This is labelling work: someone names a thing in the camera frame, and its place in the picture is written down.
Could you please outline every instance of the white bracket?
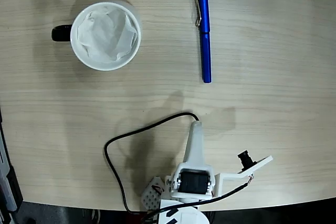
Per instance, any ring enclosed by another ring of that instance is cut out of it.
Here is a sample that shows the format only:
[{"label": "white bracket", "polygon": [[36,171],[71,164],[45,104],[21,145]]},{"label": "white bracket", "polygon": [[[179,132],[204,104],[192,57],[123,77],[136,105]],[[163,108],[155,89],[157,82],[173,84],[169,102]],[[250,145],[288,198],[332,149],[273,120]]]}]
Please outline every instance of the white bracket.
[{"label": "white bracket", "polygon": [[224,180],[236,180],[241,179],[247,176],[252,175],[256,170],[259,168],[262,168],[267,163],[271,162],[273,160],[272,156],[265,157],[264,159],[258,161],[254,166],[252,166],[249,169],[246,169],[245,171],[241,171],[240,173],[219,173],[215,176],[216,179],[216,185],[214,188],[214,196],[219,197],[222,195],[222,189],[223,189],[223,182]]}]

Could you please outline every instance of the tissue paper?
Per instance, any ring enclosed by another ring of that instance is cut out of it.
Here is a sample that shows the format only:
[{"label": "tissue paper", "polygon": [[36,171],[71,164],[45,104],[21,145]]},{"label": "tissue paper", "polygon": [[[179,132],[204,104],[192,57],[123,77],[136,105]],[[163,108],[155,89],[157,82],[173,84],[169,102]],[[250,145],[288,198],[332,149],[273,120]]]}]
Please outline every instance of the tissue paper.
[{"label": "tissue paper", "polygon": [[138,33],[127,13],[106,6],[90,12],[77,35],[91,59],[110,63],[130,53]]}]

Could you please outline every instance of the white plastic part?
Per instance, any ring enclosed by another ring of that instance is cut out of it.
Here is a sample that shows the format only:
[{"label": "white plastic part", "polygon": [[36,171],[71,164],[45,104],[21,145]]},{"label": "white plastic part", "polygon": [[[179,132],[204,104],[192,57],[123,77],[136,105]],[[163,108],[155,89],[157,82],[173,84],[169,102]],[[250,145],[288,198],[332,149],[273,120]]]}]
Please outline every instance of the white plastic part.
[{"label": "white plastic part", "polygon": [[251,168],[240,172],[240,173],[219,173],[215,176],[216,178],[216,185],[214,188],[214,196],[219,197],[222,195],[223,190],[223,182],[225,180],[235,180],[235,179],[241,179],[247,176],[252,175],[256,170],[262,168],[267,163],[271,162],[273,160],[272,156],[265,157],[264,159],[258,161],[254,166]]},{"label": "white plastic part", "polygon": [[[187,194],[179,193],[178,183],[180,172],[184,170],[192,170],[193,172],[207,172],[210,176],[209,190],[206,194]],[[180,163],[172,176],[171,196],[174,198],[182,199],[211,199],[212,190],[215,186],[215,174],[213,168],[210,165],[206,165],[204,161],[203,153],[203,128],[200,121],[195,121],[190,127],[189,137],[183,163]]]},{"label": "white plastic part", "polygon": [[[181,202],[176,200],[162,199],[160,208],[179,205]],[[171,212],[163,212],[159,215],[158,224],[209,224],[206,216],[194,207],[184,207]]]},{"label": "white plastic part", "polygon": [[141,195],[141,203],[146,210],[156,210],[160,206],[161,195],[152,186],[160,187],[164,190],[164,183],[160,177],[154,177]]}]

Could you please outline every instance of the pen clip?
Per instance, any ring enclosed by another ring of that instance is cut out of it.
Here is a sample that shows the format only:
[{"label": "pen clip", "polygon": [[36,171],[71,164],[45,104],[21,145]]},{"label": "pen clip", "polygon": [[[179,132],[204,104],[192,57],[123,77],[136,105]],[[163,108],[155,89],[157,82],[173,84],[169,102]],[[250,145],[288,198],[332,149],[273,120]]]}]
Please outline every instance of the pen clip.
[{"label": "pen clip", "polygon": [[201,20],[202,20],[202,17],[201,17],[201,8],[200,8],[200,3],[198,2],[198,0],[195,0],[195,4],[196,4],[196,7],[197,7],[197,20],[196,20],[196,26],[199,27],[200,26],[200,23],[201,23]]}]

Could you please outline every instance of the black cable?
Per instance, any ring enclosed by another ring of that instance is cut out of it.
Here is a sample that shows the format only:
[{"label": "black cable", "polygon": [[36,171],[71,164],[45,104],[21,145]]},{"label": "black cable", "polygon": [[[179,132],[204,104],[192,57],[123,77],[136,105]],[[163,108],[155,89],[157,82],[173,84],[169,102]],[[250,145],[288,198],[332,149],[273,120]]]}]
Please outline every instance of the black cable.
[{"label": "black cable", "polygon": [[191,112],[182,112],[182,113],[178,113],[178,114],[175,114],[175,115],[171,115],[169,116],[168,118],[166,119],[163,119],[163,120],[160,120],[156,123],[153,123],[151,125],[148,125],[144,128],[141,128],[141,129],[138,129],[138,130],[135,130],[135,131],[132,131],[132,132],[129,132],[129,133],[126,133],[126,134],[122,134],[120,136],[116,136],[114,138],[112,138],[111,140],[107,141],[107,143],[105,143],[104,145],[104,154],[105,154],[105,158],[107,160],[107,162],[109,163],[110,165],[110,168],[111,170],[113,171],[113,174],[114,176],[116,177],[117,181],[118,181],[118,184],[119,184],[119,187],[120,187],[120,190],[121,190],[121,195],[122,195],[122,201],[124,203],[124,206],[125,206],[125,209],[128,213],[130,214],[133,214],[133,215],[138,215],[139,213],[138,212],[134,212],[134,211],[131,211],[128,206],[127,206],[127,201],[126,201],[126,196],[125,196],[125,191],[124,191],[124,187],[122,186],[122,182],[120,180],[120,177],[116,171],[116,169],[114,168],[114,166],[112,165],[112,162],[111,162],[111,159],[109,157],[109,153],[108,153],[108,147],[111,143],[113,143],[114,141],[118,140],[118,139],[121,139],[121,138],[124,138],[124,137],[128,137],[128,136],[131,136],[131,135],[135,135],[135,134],[138,134],[138,133],[141,133],[141,132],[144,132],[144,131],[147,131],[147,130],[150,130],[156,126],[159,126],[160,124],[163,124],[165,122],[168,122],[172,119],[175,119],[175,118],[179,118],[180,116],[186,116],[186,115],[189,115],[189,116],[192,116],[196,121],[199,121],[198,117],[194,114],[194,113],[191,113]]},{"label": "black cable", "polygon": [[142,219],[141,219],[141,223],[147,223],[147,221],[151,218],[153,218],[155,215],[158,215],[162,212],[166,212],[166,211],[170,211],[172,209],[179,209],[179,208],[184,208],[184,207],[194,207],[194,206],[200,206],[200,205],[205,205],[205,204],[209,204],[209,203],[214,203],[217,202],[219,200],[225,199],[229,196],[231,196],[232,194],[235,194],[237,192],[239,192],[240,190],[243,190],[245,187],[248,186],[248,184],[251,182],[251,179],[246,182],[245,184],[238,186],[236,189],[233,189],[232,191],[217,197],[217,198],[213,198],[213,199],[208,199],[208,200],[202,200],[199,202],[191,202],[191,203],[184,203],[184,204],[179,204],[179,205],[172,205],[172,206],[168,206],[168,207],[164,207],[161,209],[157,209],[154,210],[152,212],[150,212],[149,214],[145,215]]}]

